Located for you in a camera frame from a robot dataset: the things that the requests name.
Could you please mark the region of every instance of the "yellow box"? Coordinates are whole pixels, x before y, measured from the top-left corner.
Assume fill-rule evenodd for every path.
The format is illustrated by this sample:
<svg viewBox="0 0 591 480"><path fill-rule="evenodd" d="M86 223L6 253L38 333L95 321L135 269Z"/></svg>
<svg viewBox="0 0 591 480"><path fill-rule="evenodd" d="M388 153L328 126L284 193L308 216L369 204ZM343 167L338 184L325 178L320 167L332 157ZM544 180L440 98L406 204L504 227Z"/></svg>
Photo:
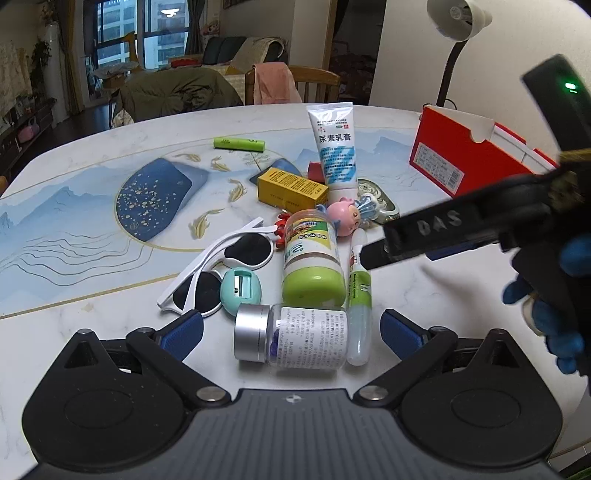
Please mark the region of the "yellow box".
<svg viewBox="0 0 591 480"><path fill-rule="evenodd" d="M258 197L261 202L296 213L326 203L329 190L326 185L273 167L258 178Z"/></svg>

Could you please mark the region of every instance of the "green battery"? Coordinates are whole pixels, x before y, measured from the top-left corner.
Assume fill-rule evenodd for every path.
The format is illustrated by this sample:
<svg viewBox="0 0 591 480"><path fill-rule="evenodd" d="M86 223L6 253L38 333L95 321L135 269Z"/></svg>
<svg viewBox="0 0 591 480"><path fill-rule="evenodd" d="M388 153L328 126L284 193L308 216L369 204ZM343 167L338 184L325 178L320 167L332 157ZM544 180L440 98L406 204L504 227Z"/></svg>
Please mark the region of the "green battery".
<svg viewBox="0 0 591 480"><path fill-rule="evenodd" d="M264 152L264 140L250 140L248 138L216 137L213 139L213 148L226 148L228 150L248 150L252 152Z"/></svg>

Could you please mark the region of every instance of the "white sunglasses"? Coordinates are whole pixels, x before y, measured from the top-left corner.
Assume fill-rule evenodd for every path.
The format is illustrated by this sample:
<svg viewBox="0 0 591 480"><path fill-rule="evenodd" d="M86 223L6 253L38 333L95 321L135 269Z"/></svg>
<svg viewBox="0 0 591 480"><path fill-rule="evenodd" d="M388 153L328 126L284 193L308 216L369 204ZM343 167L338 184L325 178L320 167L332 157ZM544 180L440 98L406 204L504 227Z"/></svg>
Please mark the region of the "white sunglasses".
<svg viewBox="0 0 591 480"><path fill-rule="evenodd" d="M274 252L273 241L269 235L277 230L276 225L259 227L261 217L247 223L240 230L221 236L191 262L159 296L157 304L161 310L169 310L180 315L197 309L205 318L221 307L221 276L211 270L223 262L228 267L245 267L256 270L266 265Z"/></svg>

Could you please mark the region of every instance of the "lamp shade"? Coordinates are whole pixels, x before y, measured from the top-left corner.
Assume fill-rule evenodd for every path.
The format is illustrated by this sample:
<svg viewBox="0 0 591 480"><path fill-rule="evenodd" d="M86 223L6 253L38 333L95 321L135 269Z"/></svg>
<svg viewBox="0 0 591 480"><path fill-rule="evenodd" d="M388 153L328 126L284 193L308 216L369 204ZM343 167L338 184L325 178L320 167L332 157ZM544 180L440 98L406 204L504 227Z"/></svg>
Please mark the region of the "lamp shade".
<svg viewBox="0 0 591 480"><path fill-rule="evenodd" d="M492 15L472 0L427 0L427 13L442 35L458 42L472 38L492 21Z"/></svg>

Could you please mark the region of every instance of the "plastic jar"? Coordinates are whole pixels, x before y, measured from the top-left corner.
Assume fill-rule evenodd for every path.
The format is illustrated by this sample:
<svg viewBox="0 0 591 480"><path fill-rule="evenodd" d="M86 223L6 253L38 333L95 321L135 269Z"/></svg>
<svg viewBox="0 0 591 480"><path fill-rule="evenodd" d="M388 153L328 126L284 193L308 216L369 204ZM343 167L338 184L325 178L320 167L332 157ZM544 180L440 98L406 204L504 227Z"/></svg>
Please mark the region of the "plastic jar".
<svg viewBox="0 0 591 480"><path fill-rule="evenodd" d="M285 224L283 302L308 308L340 308L347 291L335 227L319 210L301 210Z"/></svg>
<svg viewBox="0 0 591 480"><path fill-rule="evenodd" d="M242 303L234 357L280 368L336 370L347 358L347 315L341 310Z"/></svg>

